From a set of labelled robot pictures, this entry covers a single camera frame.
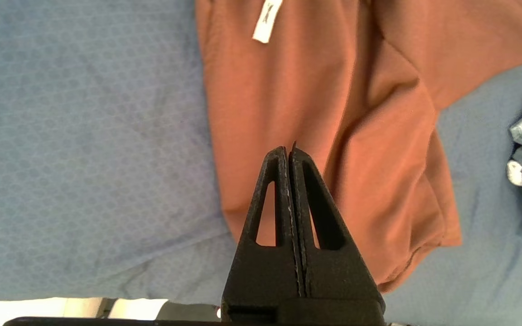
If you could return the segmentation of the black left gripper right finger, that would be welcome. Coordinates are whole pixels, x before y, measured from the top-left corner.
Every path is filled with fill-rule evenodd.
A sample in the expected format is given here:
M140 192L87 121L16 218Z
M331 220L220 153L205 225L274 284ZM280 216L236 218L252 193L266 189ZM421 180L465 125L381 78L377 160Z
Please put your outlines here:
M310 155L289 155L299 256L299 294L288 322L303 326L383 326L385 302Z

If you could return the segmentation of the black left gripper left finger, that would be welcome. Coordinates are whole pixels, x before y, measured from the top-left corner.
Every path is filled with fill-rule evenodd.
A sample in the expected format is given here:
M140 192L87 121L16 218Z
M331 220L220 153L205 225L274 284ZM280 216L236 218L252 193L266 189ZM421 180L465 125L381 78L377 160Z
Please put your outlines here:
M257 243L267 189L274 184L274 246ZM224 287L221 320L236 325L276 324L278 306L303 293L298 236L286 148L267 153Z

